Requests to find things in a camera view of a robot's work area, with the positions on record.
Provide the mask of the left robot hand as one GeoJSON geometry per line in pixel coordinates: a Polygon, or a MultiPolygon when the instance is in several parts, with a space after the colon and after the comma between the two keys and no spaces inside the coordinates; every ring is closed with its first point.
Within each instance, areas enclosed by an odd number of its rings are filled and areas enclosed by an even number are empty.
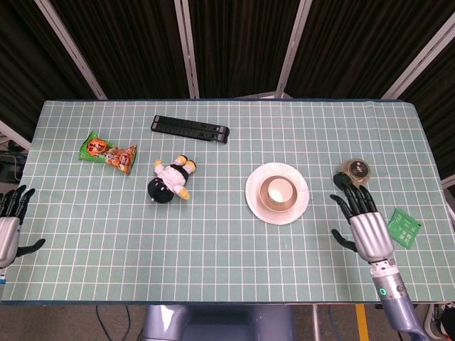
{"type": "Polygon", "coordinates": [[[39,239],[29,246],[18,245],[28,203],[35,191],[35,188],[26,190],[26,185],[22,185],[1,194],[1,270],[17,258],[37,252],[46,242],[39,239]]]}

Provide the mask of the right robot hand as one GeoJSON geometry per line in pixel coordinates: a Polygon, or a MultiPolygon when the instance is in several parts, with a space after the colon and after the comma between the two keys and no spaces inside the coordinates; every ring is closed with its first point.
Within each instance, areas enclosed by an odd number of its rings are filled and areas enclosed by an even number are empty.
{"type": "Polygon", "coordinates": [[[334,239],[369,264],[389,259],[394,251],[392,240],[368,189],[362,185],[349,185],[343,192],[345,198],[331,194],[330,199],[340,207],[350,225],[353,240],[347,240],[337,229],[332,229],[334,239]]]}

